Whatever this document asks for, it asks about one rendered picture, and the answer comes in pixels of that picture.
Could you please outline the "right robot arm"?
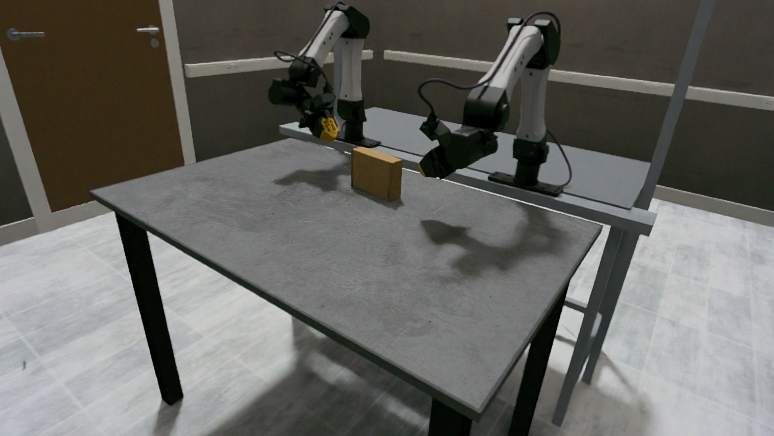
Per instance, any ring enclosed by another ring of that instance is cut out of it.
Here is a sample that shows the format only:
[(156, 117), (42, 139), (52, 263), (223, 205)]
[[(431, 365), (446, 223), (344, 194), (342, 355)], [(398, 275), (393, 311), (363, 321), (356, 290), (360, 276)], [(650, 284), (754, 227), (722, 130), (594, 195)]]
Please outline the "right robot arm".
[[(333, 5), (325, 6), (325, 18), (332, 7)], [(362, 50), (364, 39), (369, 31), (370, 22), (365, 15), (352, 6), (342, 5), (340, 9), (336, 6), (300, 59), (321, 69), (330, 50), (341, 37), (342, 87), (340, 98), (337, 99), (337, 113), (342, 120), (346, 121), (345, 132), (338, 131), (335, 140), (365, 148), (374, 148), (379, 146), (381, 141), (365, 138), (363, 135), (363, 122), (366, 122), (367, 119), (361, 93)], [(269, 101), (273, 105), (295, 106), (298, 110), (303, 100), (312, 98), (303, 86), (316, 88), (320, 75), (321, 72), (310, 65), (298, 60), (292, 62), (289, 66), (290, 81), (273, 78), (272, 86), (268, 91)], [(304, 84), (306, 82), (307, 84)], [(332, 90), (332, 85), (323, 87), (323, 94), (316, 95), (310, 101), (309, 110), (322, 109), (331, 105), (336, 98)]]

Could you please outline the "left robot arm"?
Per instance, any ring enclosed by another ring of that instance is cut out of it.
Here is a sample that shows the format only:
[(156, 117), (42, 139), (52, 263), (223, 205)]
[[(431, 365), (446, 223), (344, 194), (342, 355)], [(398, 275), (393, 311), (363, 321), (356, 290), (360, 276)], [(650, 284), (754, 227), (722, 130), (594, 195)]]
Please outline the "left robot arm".
[(523, 18), (508, 20), (508, 41), (493, 67), (479, 82), (492, 74), (491, 78), (473, 88), (468, 95), (461, 128), (451, 133), (435, 114), (424, 121), (419, 130), (431, 141), (438, 140), (441, 150), (446, 149), (448, 164), (455, 169), (464, 169), (496, 153), (498, 136), (493, 132), (505, 129), (511, 94), (521, 77), (521, 116), (512, 147), (513, 158), (518, 159), (515, 175), (496, 171), (488, 176), (488, 180), (558, 197), (563, 187), (537, 179), (540, 165), (547, 162), (549, 154), (544, 123), (546, 85), (551, 65), (558, 58), (561, 41), (552, 20), (537, 19), (534, 26), (525, 25), (519, 30), (523, 22)]

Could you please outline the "brown cardboard box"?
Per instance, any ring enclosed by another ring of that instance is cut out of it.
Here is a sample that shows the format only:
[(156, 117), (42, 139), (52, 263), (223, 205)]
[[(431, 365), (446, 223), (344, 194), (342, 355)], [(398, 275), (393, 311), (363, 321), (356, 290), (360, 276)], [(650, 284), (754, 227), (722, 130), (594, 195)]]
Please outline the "brown cardboard box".
[(393, 201), (401, 196), (401, 159), (359, 147), (351, 150), (351, 185)]

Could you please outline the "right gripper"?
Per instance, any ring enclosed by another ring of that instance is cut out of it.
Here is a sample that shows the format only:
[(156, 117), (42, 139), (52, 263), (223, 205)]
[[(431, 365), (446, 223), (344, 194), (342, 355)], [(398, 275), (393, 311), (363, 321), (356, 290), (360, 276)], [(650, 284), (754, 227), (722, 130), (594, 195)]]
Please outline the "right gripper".
[(338, 126), (334, 116), (331, 114), (334, 109), (333, 106), (309, 110), (311, 100), (312, 98), (304, 100), (298, 107), (298, 111), (302, 115), (298, 128), (309, 127), (313, 136), (321, 140), (335, 141)]

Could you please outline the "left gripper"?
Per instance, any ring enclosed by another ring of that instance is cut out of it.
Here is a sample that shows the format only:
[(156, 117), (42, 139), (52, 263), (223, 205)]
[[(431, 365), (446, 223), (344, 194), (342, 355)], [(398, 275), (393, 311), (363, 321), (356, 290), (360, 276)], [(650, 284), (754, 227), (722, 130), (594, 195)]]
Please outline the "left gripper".
[(456, 172), (457, 169), (448, 164), (445, 158), (446, 149), (441, 150), (440, 145), (435, 148), (431, 149), (418, 163), (418, 169), (424, 177), (439, 177), (441, 180)]

